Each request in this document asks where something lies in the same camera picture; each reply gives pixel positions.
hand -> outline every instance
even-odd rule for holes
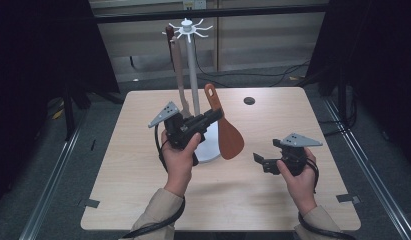
[[[162,155],[168,171],[168,180],[164,189],[183,197],[187,185],[192,178],[193,159],[192,155],[201,141],[201,135],[196,133],[190,139],[184,150],[174,149],[167,141],[166,130],[161,133]]]
[[[316,163],[315,156],[308,148],[304,148],[307,157]],[[290,196],[302,216],[317,207],[314,199],[315,173],[310,166],[305,165],[304,170],[298,176],[292,176],[283,161],[277,161],[277,167],[286,181]]]

gray floor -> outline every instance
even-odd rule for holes
[[[263,68],[246,71],[248,74],[280,74],[287,68]],[[304,75],[306,68],[289,75]],[[216,87],[268,87],[277,83],[280,77],[263,76],[206,76],[199,74],[199,86],[212,80]],[[285,78],[277,87],[293,86],[296,82]],[[175,89],[172,77],[150,79],[139,82],[121,82],[120,89],[124,98],[129,91],[145,89]],[[331,120],[325,100],[318,94],[317,86],[305,87],[307,96],[318,120]],[[332,99],[336,101],[336,92]],[[84,207],[82,200],[89,197],[106,147],[117,121],[121,105],[110,103],[99,96],[89,95],[92,106],[89,110],[76,110],[80,132],[63,175],[54,192],[44,221],[33,239],[118,239],[124,232],[84,231],[80,220]],[[403,157],[395,143],[383,138],[382,129],[358,101],[357,123],[352,132],[363,147],[380,175],[383,183],[406,214],[411,224],[411,164]],[[321,124],[327,133],[336,130],[335,124]],[[30,157],[25,171],[17,179],[14,188],[0,202],[0,239],[18,239],[26,226],[50,173],[65,144],[65,119],[48,119],[37,141],[37,147]],[[351,233],[357,239],[401,239],[391,218],[373,191],[368,179],[360,169],[355,156],[346,144],[342,134],[326,138],[336,164],[351,194],[359,196],[361,203],[355,205],[362,226]],[[291,233],[247,233],[246,239],[289,239]],[[217,239],[214,233],[182,233],[176,239]]]

wooden panel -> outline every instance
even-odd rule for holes
[[[341,229],[360,227],[354,206],[336,199],[336,195],[347,191],[303,89],[217,92],[227,120],[242,133],[245,148],[232,160],[219,157],[194,167],[186,209],[176,223],[177,230],[293,230],[298,224],[298,210],[283,178],[263,173],[252,157],[253,152],[264,158],[280,157],[272,139],[282,139],[292,132],[324,144],[311,149],[320,169],[317,203]],[[245,97],[255,98],[256,103],[244,104]],[[200,99],[202,112],[210,109],[202,90]],[[130,229],[157,188],[164,186],[166,173],[157,157],[153,129],[147,125],[170,100],[181,106],[176,90],[127,95],[90,197],[100,204],[97,209],[86,208],[81,221],[84,229]]]

sleeve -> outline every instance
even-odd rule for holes
[[[330,215],[326,212],[326,210],[324,210],[324,208],[321,206],[318,206],[314,208],[313,210],[311,210],[309,213],[307,213],[304,216],[304,220],[308,224],[316,228],[334,231],[334,232],[340,232],[340,228],[336,225],[336,223],[333,221]],[[325,236],[311,233],[308,230],[306,230],[304,227],[302,227],[301,225],[296,226],[295,231],[302,240],[333,239],[330,237],[325,237]]]
[[[139,229],[141,227],[150,226],[154,223],[161,222],[172,215],[174,215],[180,208],[183,199],[179,196],[160,188],[153,195],[146,207],[145,212],[137,219],[132,227],[132,231]],[[174,223],[153,231],[151,233],[139,236],[135,238],[136,240],[172,240],[174,238]]]

brown spatula handle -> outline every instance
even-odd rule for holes
[[[208,98],[209,105],[211,105],[212,110],[217,110],[221,108],[221,111],[223,112],[224,116],[224,111],[223,108],[221,107],[221,102],[220,99],[218,98],[217,91],[215,91],[214,85],[208,83],[205,85],[205,95]]]

